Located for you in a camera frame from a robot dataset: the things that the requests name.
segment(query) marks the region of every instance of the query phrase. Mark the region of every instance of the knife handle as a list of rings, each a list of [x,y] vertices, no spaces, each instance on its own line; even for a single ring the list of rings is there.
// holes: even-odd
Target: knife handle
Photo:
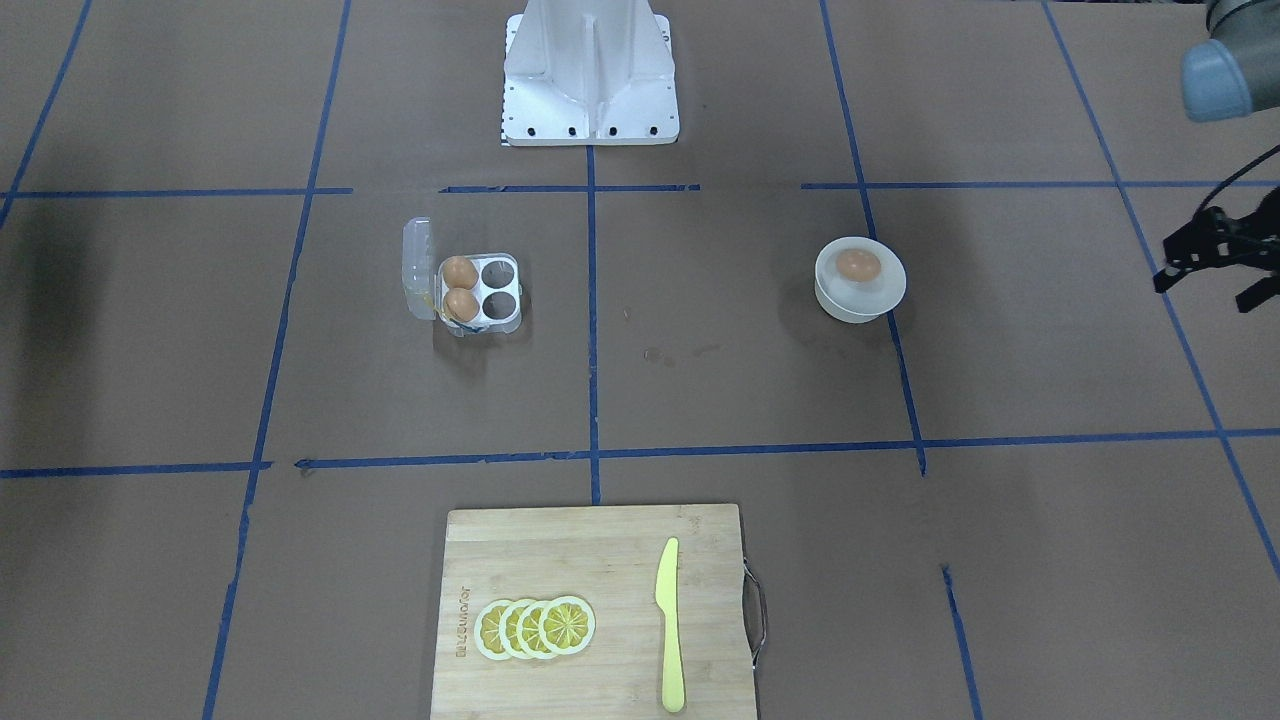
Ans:
[[[685,667],[680,660],[680,625],[675,612],[667,615],[662,643],[662,706],[667,712],[685,708]]]

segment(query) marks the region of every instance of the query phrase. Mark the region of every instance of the wooden cutting board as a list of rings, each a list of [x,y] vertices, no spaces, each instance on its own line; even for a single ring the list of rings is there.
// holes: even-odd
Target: wooden cutting board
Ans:
[[[680,717],[755,720],[742,621],[736,505],[456,510],[444,541],[433,720],[664,719],[662,611],[653,591],[667,538],[680,538]],[[595,637],[548,661],[484,657],[475,620],[499,598],[576,594]]]

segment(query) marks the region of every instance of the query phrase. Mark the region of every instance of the egg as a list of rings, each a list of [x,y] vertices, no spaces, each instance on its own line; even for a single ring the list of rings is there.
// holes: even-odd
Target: egg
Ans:
[[[845,250],[836,255],[836,270],[854,282],[870,282],[879,277],[881,263],[874,252],[867,250]]]
[[[454,255],[445,260],[440,268],[440,274],[444,277],[445,286],[461,287],[463,290],[471,290],[480,279],[480,273],[476,270],[475,263],[461,255]]]
[[[470,290],[456,287],[444,293],[444,310],[460,323],[470,323],[480,314],[480,304]]]

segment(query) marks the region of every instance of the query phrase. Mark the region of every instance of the lemon slice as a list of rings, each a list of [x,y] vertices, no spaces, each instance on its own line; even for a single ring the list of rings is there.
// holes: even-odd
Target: lemon slice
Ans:
[[[556,655],[581,652],[595,634],[595,612],[585,600],[566,594],[547,601],[538,637]]]
[[[502,611],[511,605],[509,600],[495,600],[486,605],[476,616],[476,650],[489,660],[508,660],[511,653],[502,650]]]
[[[525,607],[520,612],[520,619],[516,620],[516,641],[520,650],[538,660],[556,657],[556,653],[543,644],[543,638],[538,633],[538,625],[541,621],[543,611],[547,610],[547,601],[534,602]]]
[[[498,626],[502,628],[502,634],[498,635],[498,642],[502,643],[502,650],[507,655],[517,660],[530,660],[532,656],[527,652],[520,650],[520,614],[525,611],[526,607],[538,602],[532,598],[517,600],[502,611],[498,618]]]

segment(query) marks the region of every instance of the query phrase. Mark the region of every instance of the yellow knife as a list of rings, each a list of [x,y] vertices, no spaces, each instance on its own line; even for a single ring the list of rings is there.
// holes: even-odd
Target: yellow knife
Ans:
[[[662,706],[667,712],[685,707],[685,669],[680,661],[680,623],[676,620],[676,564],[680,539],[668,538],[658,561],[658,583],[653,600],[662,610],[666,634],[662,642]]]

